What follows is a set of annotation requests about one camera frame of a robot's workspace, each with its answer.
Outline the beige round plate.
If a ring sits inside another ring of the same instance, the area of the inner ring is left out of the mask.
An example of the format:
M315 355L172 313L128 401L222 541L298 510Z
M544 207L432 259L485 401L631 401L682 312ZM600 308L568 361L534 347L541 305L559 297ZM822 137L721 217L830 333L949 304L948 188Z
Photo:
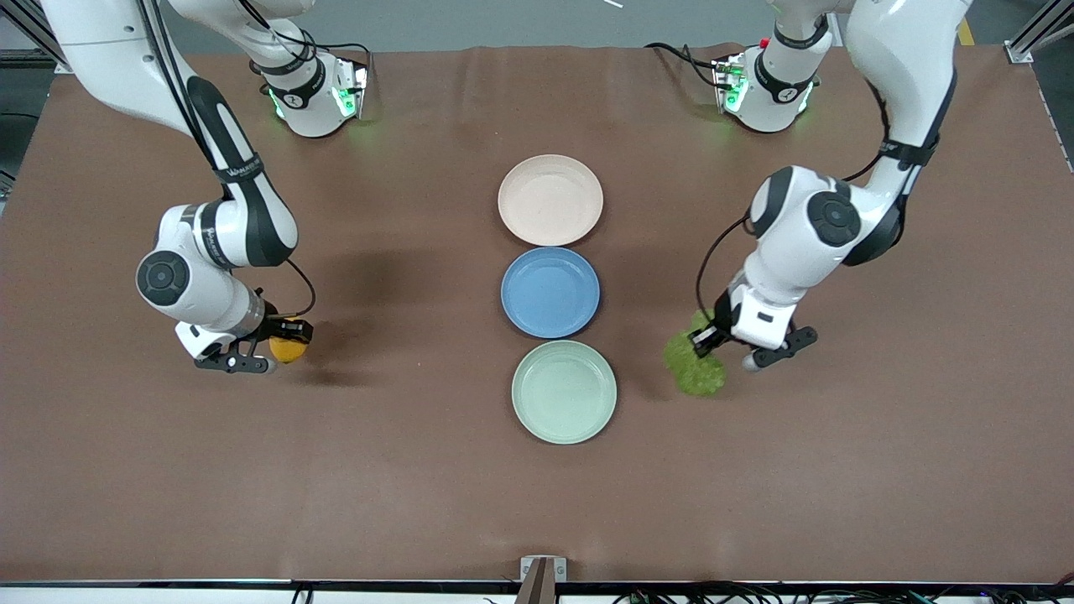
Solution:
M564 154L538 154L503 177L496 206L516 238L535 246L567 246L599 222L605 191L583 162Z

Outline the pale green round plate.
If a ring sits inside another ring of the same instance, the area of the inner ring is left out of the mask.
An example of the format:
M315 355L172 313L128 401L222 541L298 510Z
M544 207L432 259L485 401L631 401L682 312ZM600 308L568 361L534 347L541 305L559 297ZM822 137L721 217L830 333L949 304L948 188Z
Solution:
M610 425L618 384L603 353L580 341L546 341L516 366L510 396L531 435L553 445L576 445Z

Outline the brown table cover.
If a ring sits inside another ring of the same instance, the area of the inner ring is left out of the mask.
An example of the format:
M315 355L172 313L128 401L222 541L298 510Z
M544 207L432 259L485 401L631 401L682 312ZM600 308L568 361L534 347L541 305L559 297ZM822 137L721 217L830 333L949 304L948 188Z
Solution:
M1074 571L1074 174L1035 73L957 51L901 244L795 320L818 342L726 387L661 362L703 251L787 164L879 146L844 51L786 133L722 117L651 49L382 54L371 123L294 135L238 56L195 56L295 214L318 291L306 356L193 366L137 297L164 211L219 196L195 145L50 84L0 218L0 580L498 578L1053 583ZM603 183L580 335L614 368L599 435L540 442L509 397L525 245L498 187L567 154Z

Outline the aluminium frame profile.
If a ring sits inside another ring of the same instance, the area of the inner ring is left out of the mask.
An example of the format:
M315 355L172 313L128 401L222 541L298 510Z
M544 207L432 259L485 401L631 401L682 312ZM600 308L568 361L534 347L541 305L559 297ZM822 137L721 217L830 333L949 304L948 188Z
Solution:
M1012 39L1004 41L1010 64L1032 64L1032 51L1074 34L1074 0L1045 0Z

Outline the green lettuce leaf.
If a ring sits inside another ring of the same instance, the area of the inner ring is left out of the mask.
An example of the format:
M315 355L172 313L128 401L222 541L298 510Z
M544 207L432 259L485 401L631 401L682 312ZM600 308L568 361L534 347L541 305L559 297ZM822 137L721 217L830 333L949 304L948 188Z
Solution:
M727 371L724 363L714 356L701 358L696 355L690 335L706 328L708 320L701 310L691 317L686 331L680 331L667 341L661 358L664 366L674 378L680 393L695 397L713 397L724 387Z

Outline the blue round plate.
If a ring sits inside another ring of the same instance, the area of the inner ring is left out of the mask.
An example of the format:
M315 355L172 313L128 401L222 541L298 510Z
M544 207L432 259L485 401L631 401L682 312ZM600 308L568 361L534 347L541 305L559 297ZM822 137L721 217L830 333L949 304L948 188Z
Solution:
M601 306L601 281L580 253L541 246L522 253L500 282L508 320L529 336L557 340L587 328Z

